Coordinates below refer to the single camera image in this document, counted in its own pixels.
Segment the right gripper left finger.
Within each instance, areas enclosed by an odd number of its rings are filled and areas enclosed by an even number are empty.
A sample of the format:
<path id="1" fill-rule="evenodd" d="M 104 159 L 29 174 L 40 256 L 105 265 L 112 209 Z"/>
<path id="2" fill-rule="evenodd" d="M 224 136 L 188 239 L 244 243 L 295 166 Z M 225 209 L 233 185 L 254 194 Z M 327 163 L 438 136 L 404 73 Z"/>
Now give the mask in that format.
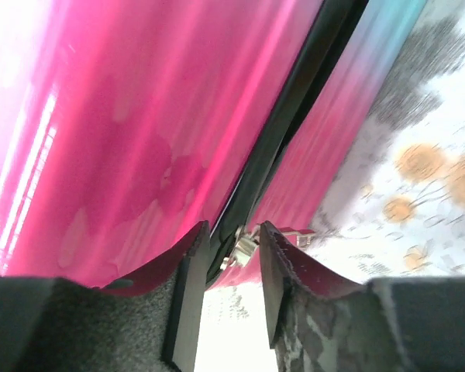
<path id="1" fill-rule="evenodd" d="M 118 284 L 0 277 L 0 371 L 192 371 L 209 226 Z"/>

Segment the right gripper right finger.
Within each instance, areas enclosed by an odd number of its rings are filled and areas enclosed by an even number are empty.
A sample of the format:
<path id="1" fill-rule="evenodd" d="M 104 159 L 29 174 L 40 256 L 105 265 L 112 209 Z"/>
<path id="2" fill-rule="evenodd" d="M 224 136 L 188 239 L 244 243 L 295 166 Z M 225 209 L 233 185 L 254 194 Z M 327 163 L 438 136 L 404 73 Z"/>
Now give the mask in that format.
<path id="1" fill-rule="evenodd" d="M 260 227 L 270 348 L 281 371 L 465 371 L 465 277 L 357 284 Z"/>

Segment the black zipper pull tab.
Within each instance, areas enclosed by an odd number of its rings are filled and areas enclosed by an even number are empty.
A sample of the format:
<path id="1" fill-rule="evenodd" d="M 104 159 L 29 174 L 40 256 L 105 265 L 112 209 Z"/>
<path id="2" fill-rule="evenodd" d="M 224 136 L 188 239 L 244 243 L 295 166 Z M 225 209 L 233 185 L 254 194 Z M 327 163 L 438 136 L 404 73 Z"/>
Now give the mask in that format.
<path id="1" fill-rule="evenodd" d="M 311 229 L 292 229 L 284 227 L 279 229 L 292 245 L 299 249 L 306 249 L 312 244 L 316 233 Z M 235 233 L 234 245 L 232 251 L 223 259 L 220 270 L 226 270 L 229 267 L 245 267 L 253 257 L 257 248 L 260 246 L 260 226 L 256 225 L 250 232 L 240 226 Z"/>

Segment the pink and teal suitcase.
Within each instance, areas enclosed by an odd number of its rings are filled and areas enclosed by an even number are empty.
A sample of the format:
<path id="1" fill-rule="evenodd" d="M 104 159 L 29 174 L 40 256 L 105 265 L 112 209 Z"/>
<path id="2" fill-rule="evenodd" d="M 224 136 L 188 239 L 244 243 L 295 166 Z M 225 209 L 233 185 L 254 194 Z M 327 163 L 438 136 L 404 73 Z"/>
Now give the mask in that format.
<path id="1" fill-rule="evenodd" d="M 306 227 L 422 1 L 0 1 L 0 276 Z"/>

